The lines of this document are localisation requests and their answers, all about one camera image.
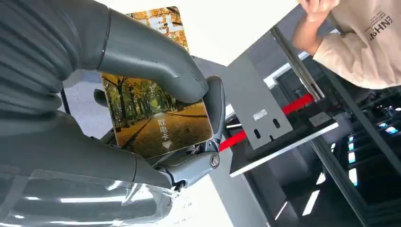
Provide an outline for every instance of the person's arm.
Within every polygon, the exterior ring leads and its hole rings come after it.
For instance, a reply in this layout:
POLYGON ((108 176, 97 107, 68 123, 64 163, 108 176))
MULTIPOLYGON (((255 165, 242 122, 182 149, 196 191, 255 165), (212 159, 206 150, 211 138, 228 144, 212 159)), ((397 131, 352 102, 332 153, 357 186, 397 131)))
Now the person's arm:
POLYGON ((327 15, 322 15, 320 18, 312 20, 308 14, 305 14, 295 28, 293 35, 294 47, 304 50, 310 55, 314 55, 323 40, 322 37, 317 35, 317 30, 327 15))

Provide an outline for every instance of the autumn tree image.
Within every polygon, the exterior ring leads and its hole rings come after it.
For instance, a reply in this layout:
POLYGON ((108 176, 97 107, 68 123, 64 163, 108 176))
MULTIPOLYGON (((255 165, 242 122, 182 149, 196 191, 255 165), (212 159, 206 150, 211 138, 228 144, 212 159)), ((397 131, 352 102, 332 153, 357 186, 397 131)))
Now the autumn tree image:
MULTIPOLYGON (((177 7, 127 16, 159 31, 188 51, 177 7)), ((213 135, 202 100, 187 104, 174 99, 154 81, 102 74, 117 144, 144 158, 157 157, 204 142, 213 135)))
POLYGON ((124 82, 127 80, 127 77, 115 77, 113 75, 106 75, 103 77, 109 84, 113 85, 118 91, 118 98, 120 99, 121 105, 121 127, 128 128, 128 121, 127 121, 127 113, 125 110, 125 103, 124 103, 124 96, 122 93, 122 87, 124 82))

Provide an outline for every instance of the label sticker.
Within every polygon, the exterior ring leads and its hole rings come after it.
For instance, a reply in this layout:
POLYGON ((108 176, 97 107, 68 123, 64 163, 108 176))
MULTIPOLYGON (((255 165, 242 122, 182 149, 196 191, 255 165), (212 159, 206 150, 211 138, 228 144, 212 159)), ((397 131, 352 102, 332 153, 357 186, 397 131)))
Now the label sticker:
POLYGON ((265 109, 263 109, 263 110, 261 110, 261 111, 255 113, 255 114, 253 115, 253 119, 254 119, 255 121, 257 121, 257 120, 261 119, 262 117, 264 117, 264 116, 266 116, 266 115, 267 115, 267 112, 266 112, 265 109))
POLYGON ((314 127, 319 126, 323 123, 325 123, 326 121, 330 120, 331 118, 325 113, 325 112, 321 112, 318 113, 317 115, 309 118, 309 121, 312 123, 312 125, 314 127))

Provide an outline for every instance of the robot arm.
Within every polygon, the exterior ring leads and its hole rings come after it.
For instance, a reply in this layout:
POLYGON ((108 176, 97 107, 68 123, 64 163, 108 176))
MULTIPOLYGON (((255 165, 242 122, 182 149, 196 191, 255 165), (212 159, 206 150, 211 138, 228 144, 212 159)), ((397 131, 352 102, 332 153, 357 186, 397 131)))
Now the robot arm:
MULTIPOLYGON (((116 210, 116 203, 63 204, 60 196, 119 198, 126 189, 109 191, 102 179, 167 189, 179 182, 188 186, 217 166, 210 157, 217 154, 224 122, 221 80, 209 79, 214 88, 206 94, 208 83, 192 57, 167 37, 92 0, 0 0, 0 33, 0 171, 15 175, 0 175, 0 199, 11 201, 1 223, 35 226, 29 223, 31 214, 47 226, 85 225, 94 217, 79 208, 90 208, 99 220, 102 209, 116 210), (155 170, 136 154, 85 136, 74 118, 57 111, 62 81, 77 68, 151 79, 184 102, 206 94, 214 138, 189 155, 160 162, 155 170), (80 187, 70 184, 76 177, 80 187), (24 205, 17 206, 19 201, 24 205), (27 217, 10 220, 13 212, 27 217), (58 219, 49 222, 46 215, 58 219)), ((135 220, 162 218, 171 209, 163 195, 135 204, 122 209, 135 220)), ((120 212, 106 213, 105 221, 121 218, 120 212)))

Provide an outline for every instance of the person's hand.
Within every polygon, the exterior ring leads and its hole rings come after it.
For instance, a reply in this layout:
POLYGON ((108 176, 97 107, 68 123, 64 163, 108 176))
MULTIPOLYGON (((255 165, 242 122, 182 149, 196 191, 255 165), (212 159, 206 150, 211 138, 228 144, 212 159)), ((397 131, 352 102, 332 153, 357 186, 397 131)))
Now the person's hand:
POLYGON ((299 0, 299 3, 307 13, 306 20, 315 22, 324 21, 340 0, 299 0))

